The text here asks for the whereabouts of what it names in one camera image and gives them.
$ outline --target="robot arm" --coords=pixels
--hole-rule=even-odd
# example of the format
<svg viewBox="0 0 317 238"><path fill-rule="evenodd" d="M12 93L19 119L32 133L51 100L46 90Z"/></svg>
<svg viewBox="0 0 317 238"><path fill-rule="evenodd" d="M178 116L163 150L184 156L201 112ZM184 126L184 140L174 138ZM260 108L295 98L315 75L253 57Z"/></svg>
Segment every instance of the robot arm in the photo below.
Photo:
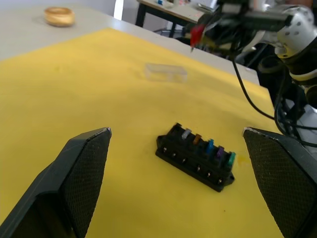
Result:
<svg viewBox="0 0 317 238"><path fill-rule="evenodd" d="M191 30L191 46L204 44L235 57L257 43L275 47L293 81L304 88L317 108L317 28L312 11L302 5L269 5L249 0L219 0L215 13L205 15Z"/></svg>

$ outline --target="black cable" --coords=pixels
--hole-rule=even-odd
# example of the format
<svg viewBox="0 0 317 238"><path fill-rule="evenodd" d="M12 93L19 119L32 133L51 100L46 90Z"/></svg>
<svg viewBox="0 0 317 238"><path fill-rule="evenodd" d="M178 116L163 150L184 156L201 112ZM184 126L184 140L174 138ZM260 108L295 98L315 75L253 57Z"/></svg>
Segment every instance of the black cable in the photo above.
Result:
<svg viewBox="0 0 317 238"><path fill-rule="evenodd" d="M278 119L279 122L284 120L284 117L283 117L283 113L284 113L283 102L281 102L281 107L280 108L281 108L281 110L277 111L277 119ZM284 123L282 123L282 125L284 126L284 130L286 131L286 134L287 135L291 135L291 128L288 125L285 125Z"/></svg>
<svg viewBox="0 0 317 238"><path fill-rule="evenodd" d="M293 122L288 122L288 121L286 121L286 120L283 120L283 121L279 121L279 122L281 122L281 123L283 123L284 125L286 124L286 125L288 125L288 126L291 126L291 127L293 127L293 128L295 128L295 129L297 129L297 128L300 128L300 129L306 129L306 130L317 130L317 127L313 127L313 126L305 126L305 125L298 125L297 123L296 123L296 120L297 120L297 115L298 115L298 110L299 110L299 102L300 102L300 88L298 87L298 89L297 89L297 95L296 95L296 100L295 100L295 105L294 106L296 106L296 110L295 110L295 120L293 120Z"/></svg>
<svg viewBox="0 0 317 238"><path fill-rule="evenodd" d="M233 64L234 70L236 71L236 74L237 74L237 77L238 77L240 86L241 86L241 88L242 88L242 91L243 91L244 95L246 96L248 102L251 104L251 106L252 106L258 113L262 114L263 116L265 116L265 117L267 117L267 118L270 118L270 119L274 120L274 117L272 117L272 116L270 116L269 114L266 114L265 112L261 111L261 110L252 102L251 98L249 97L249 95L248 95L248 93L247 93L246 88L244 87L244 84L243 84L242 78L241 78L241 76L240 76L240 73L239 73L239 70L238 70L238 67L237 67L235 58L232 58L232 64Z"/></svg>
<svg viewBox="0 0 317 238"><path fill-rule="evenodd" d="M250 62L246 65L247 68L249 68L257 60L257 58L260 56L260 54L262 54L262 52L266 49L267 46L268 46L267 44L262 46L259 52L257 52L256 55L253 57L253 59L250 60Z"/></svg>
<svg viewBox="0 0 317 238"><path fill-rule="evenodd" d="M249 97L248 93L247 93L247 90L243 84L243 81L242 81L242 78L240 76L240 73L239 73L239 70L238 70L238 67L237 67L237 64L235 62L235 58L232 59L232 64L233 64L233 67L234 67L234 70L237 74L237 77L238 77L238 80L239 80L239 83L240 83L240 86L242 88L242 91L245 95L245 97L247 98L248 102L251 104L251 106L260 114L262 114L263 116L267 117L267 118L270 118L272 120L274 120L274 117L266 114L265 112L263 112L261 109L259 109L251 100L251 98ZM312 127L312 126L304 126L304 125L297 125L295 123L290 123L290 122L287 122L287 121L281 121L282 123L286 124L286 125L289 125L289 126L292 126L292 127L295 127L295 128L300 128L300 129L306 129L306 130L317 130L317 127Z"/></svg>
<svg viewBox="0 0 317 238"><path fill-rule="evenodd" d="M280 111L280 105L279 105L279 108L277 108L277 114L280 115L280 119L278 120L278 122L279 122L280 124L284 125L284 129L285 129L287 135L289 135L289 136L290 136L290 135L294 135L295 138L297 138L298 140L302 140L302 139L301 139L301 136L299 135L298 130L297 130L296 128L291 127L291 126L289 126L289 125L286 125L286 124L284 123L284 121L285 121L284 112L285 112L284 110L281 110L281 111Z"/></svg>
<svg viewBox="0 0 317 238"><path fill-rule="evenodd" d="M294 117L292 119L292 123L297 124L297 119L298 119L298 111L299 111L299 105L300 105L300 100L301 100L301 92L300 92L300 88L297 87L296 88L296 98L294 100L294 108L295 108L295 113L294 113ZM284 125L284 128L290 128L292 130L292 134L298 139L298 140L302 140L301 136L298 132L298 129L293 127L293 126L289 126L288 124L286 124L286 118L285 115L286 113L289 113L289 108L286 105L286 100L285 98L282 99L282 112L281 112L281 118L280 118L280 122Z"/></svg>
<svg viewBox="0 0 317 238"><path fill-rule="evenodd" d="M269 119L273 119L275 121L275 124L277 126L277 128L279 129L279 131L284 134L284 135L288 135L286 133L286 131L281 127L278 119L277 119L277 113L278 113L278 110L279 110L279 107L280 107L280 102L281 102L281 97L282 97L282 91L283 91L283 87L284 87L284 84L286 82L286 74L284 75L283 77L283 80L281 82L281 86L279 88L279 92L278 92L278 95L277 95L277 98L276 98L276 103L275 103L275 106L274 106L274 117L266 114L265 112L261 111L253 102L252 100L250 99L248 93L247 93L247 90L246 88L244 87L244 84L243 84L243 81L242 81L242 78L240 76L240 73L239 73L239 70L238 70L238 67L236 65L236 62L235 62L235 59L232 58L232 64L233 64L233 67L234 67L234 70L237 74L237 77L238 77L238 80L239 80L239 83L240 83L240 86L242 88L242 91L245 95L245 97L247 98L248 102L251 104L251 106L257 111L259 112L260 114L262 114L263 116L269 118ZM313 143L310 143L310 142L307 142L307 141L302 141L302 140L298 140L296 138L294 138L295 140L297 140L299 143L301 143L302 145L306 145L306 146L311 146L311 147L315 147L317 148L317 144L313 144Z"/></svg>

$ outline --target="brown tape roll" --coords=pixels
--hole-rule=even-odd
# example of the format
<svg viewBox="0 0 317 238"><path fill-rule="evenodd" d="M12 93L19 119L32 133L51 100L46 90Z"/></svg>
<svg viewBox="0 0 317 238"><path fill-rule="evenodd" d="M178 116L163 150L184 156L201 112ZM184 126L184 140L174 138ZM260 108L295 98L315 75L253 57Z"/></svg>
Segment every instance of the brown tape roll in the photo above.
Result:
<svg viewBox="0 0 317 238"><path fill-rule="evenodd" d="M45 9L45 20L49 25L66 27L75 22L75 14L66 7L49 7Z"/></svg>

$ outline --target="yellow mat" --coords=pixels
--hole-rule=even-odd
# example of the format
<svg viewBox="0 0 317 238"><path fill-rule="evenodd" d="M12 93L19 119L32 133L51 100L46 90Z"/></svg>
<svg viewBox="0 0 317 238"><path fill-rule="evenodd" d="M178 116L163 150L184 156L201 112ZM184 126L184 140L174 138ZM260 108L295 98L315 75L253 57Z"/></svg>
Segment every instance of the yellow mat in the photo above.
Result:
<svg viewBox="0 0 317 238"><path fill-rule="evenodd" d="M180 65L186 83L148 81L145 63ZM259 108L266 89L245 82ZM245 126L276 131L235 76L105 29L0 62L0 222L66 141L109 126L106 172L88 238L281 238L256 184ZM217 193L155 156L176 123L235 151Z"/></svg>

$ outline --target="clear plastic box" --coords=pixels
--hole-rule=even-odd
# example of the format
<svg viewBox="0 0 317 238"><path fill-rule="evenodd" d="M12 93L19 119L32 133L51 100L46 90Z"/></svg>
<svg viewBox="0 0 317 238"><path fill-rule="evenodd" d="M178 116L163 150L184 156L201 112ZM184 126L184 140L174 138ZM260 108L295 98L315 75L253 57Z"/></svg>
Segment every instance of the clear plastic box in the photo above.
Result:
<svg viewBox="0 0 317 238"><path fill-rule="evenodd" d="M150 81L178 83L187 81L187 71L183 67L167 64L147 63L145 76Z"/></svg>

